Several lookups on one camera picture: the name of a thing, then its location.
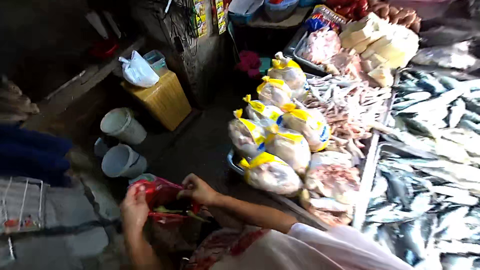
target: red plastic bag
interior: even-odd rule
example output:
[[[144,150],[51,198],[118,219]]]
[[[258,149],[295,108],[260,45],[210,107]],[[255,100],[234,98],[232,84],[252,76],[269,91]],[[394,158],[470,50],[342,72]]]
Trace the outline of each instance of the red plastic bag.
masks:
[[[145,186],[145,200],[150,208],[148,216],[153,220],[164,225],[178,225],[188,218],[187,216],[178,214],[153,212],[153,208],[176,200],[178,192],[183,189],[182,186],[157,176],[155,176],[155,179],[152,182],[147,181],[146,179],[140,179],[132,185],[137,183],[142,183]],[[195,201],[192,201],[192,212],[197,214],[199,210],[200,205]]]

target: blue cloth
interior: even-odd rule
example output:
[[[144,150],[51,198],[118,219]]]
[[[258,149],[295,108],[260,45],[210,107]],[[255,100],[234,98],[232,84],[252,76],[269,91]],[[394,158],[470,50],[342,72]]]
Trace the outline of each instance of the blue cloth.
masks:
[[[70,148],[72,142],[67,139],[0,125],[0,174],[36,178],[52,186],[68,186],[70,179],[65,171],[70,163],[64,156]]]

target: plastic packaging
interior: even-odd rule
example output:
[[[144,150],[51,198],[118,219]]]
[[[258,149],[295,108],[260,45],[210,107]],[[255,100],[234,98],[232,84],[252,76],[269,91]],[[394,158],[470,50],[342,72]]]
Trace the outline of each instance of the plastic packaging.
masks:
[[[265,150],[281,158],[299,175],[304,175],[310,162],[310,148],[302,134],[293,129],[274,126],[265,140]]]
[[[278,23],[288,19],[292,15],[298,3],[299,0],[283,0],[279,4],[272,4],[269,0],[265,0],[265,13],[270,21]]]
[[[248,118],[256,122],[267,120],[275,123],[278,117],[283,114],[282,110],[277,106],[264,105],[259,100],[251,99],[251,95],[247,95],[243,98],[243,100],[248,103],[245,111],[247,112]]]
[[[423,48],[412,58],[412,62],[465,70],[480,63],[479,59],[468,53],[469,46],[470,41],[464,41],[451,46]]]
[[[157,213],[153,211],[153,208],[155,207],[175,201],[177,199],[178,192],[180,192],[183,187],[149,173],[143,174],[139,178],[140,179],[134,183],[142,183],[145,186],[145,200],[147,201],[148,208],[150,208],[148,213],[149,217],[159,224],[166,226],[179,225],[188,218],[188,216]],[[192,201],[192,213],[197,214],[199,210],[200,205],[195,201]]]
[[[245,180],[255,188],[281,195],[297,192],[302,182],[285,161],[263,152],[250,163],[242,159],[239,164],[245,169]]]
[[[147,160],[128,145],[110,148],[102,160],[102,171],[108,177],[135,178],[146,169]]]
[[[147,137],[147,131],[133,117],[128,108],[109,111],[100,122],[100,129],[109,136],[118,138],[130,145],[137,145]]]
[[[255,121],[240,118],[242,109],[234,111],[236,119],[228,123],[228,134],[233,145],[243,157],[254,158],[263,150],[260,145],[265,141],[263,127]]]
[[[137,52],[132,51],[130,60],[119,57],[122,62],[123,77],[127,82],[140,87],[151,87],[155,85],[159,78],[148,62]]]
[[[268,70],[268,76],[283,80],[293,91],[293,98],[298,99],[299,96],[306,93],[307,78],[295,61],[289,57],[284,57],[282,52],[278,52],[275,54],[275,59],[272,59],[272,66]]]
[[[258,99],[265,105],[275,105],[282,107],[290,103],[292,99],[292,90],[280,79],[271,79],[269,76],[263,76],[264,81],[257,87]]]
[[[278,118],[277,124],[300,132],[307,140],[310,151],[318,152],[328,145],[330,126],[318,110],[295,109],[295,104],[287,104],[283,110],[288,111]]]

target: market stall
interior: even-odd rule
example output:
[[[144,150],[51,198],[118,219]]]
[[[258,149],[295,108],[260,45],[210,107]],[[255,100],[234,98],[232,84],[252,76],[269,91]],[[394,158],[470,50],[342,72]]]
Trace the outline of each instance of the market stall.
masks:
[[[420,24],[386,2],[316,6],[291,58],[276,54],[258,100],[234,112],[228,161],[326,229],[352,225],[416,269],[468,269],[480,258],[474,34]]]

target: plastic bag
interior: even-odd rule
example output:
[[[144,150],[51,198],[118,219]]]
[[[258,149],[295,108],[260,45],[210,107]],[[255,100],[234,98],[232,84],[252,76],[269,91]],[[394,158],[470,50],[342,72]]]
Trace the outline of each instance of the plastic bag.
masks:
[[[151,87],[160,79],[148,62],[135,50],[132,51],[130,60],[120,56],[119,61],[122,62],[123,77],[133,85]]]
[[[245,169],[245,180],[255,188],[288,195],[297,192],[302,182],[285,161],[263,152],[250,163],[242,159],[239,164]]]
[[[470,41],[464,41],[451,46],[423,48],[412,58],[412,62],[462,70],[478,67],[480,61],[468,53],[469,46]]]
[[[243,100],[248,103],[247,107],[245,108],[248,118],[256,122],[268,120],[275,123],[278,117],[283,114],[279,107],[273,105],[264,105],[259,100],[252,100],[251,95],[247,95],[243,98]]]
[[[241,118],[242,109],[234,111],[236,119],[228,123],[228,135],[240,154],[246,158],[263,152],[260,145],[265,141],[265,132],[260,123]]]
[[[310,162],[310,147],[302,134],[293,129],[274,126],[265,140],[265,150],[281,158],[299,175],[304,175]]]
[[[325,117],[316,110],[295,109],[293,103],[287,104],[283,110],[288,111],[278,118],[277,124],[300,132],[308,142],[310,151],[318,152],[328,145],[330,126]]]
[[[269,76],[263,76],[264,81],[257,87],[258,99],[265,105],[275,105],[281,107],[290,103],[292,99],[292,90],[280,79],[271,79]]]
[[[307,83],[307,77],[300,66],[291,58],[284,57],[282,52],[275,54],[272,59],[273,68],[268,70],[268,76],[273,79],[283,80],[293,91],[292,97],[298,98]]]
[[[182,186],[149,173],[145,174],[144,178],[141,176],[140,179],[134,183],[142,183],[145,186],[145,200],[147,201],[148,208],[150,208],[148,212],[149,217],[163,225],[179,225],[188,218],[188,216],[157,213],[153,211],[155,207],[175,201],[178,192],[183,189]],[[192,213],[197,214],[199,210],[200,205],[192,201]]]

